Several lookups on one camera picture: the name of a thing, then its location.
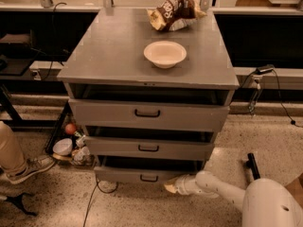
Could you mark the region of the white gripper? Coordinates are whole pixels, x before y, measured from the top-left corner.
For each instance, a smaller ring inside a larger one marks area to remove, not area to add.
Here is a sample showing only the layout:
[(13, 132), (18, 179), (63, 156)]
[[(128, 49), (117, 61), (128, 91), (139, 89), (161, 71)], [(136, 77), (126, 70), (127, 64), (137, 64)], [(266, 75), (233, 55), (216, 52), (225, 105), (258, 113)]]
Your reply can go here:
[(172, 194), (180, 195), (198, 195), (211, 199), (218, 197), (213, 191), (202, 188), (196, 183), (196, 179), (193, 175), (183, 175), (179, 178), (173, 178), (164, 183), (165, 189)]

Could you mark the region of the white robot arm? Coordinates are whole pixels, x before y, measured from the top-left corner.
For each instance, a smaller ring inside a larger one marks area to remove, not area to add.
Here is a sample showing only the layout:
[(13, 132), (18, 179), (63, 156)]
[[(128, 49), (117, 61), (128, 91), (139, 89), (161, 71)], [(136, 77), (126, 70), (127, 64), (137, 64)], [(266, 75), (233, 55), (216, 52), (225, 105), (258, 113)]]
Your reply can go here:
[(241, 211), (241, 227), (303, 227), (303, 209), (286, 187), (260, 178), (243, 190), (209, 171), (181, 175), (164, 183), (171, 193), (223, 197)]

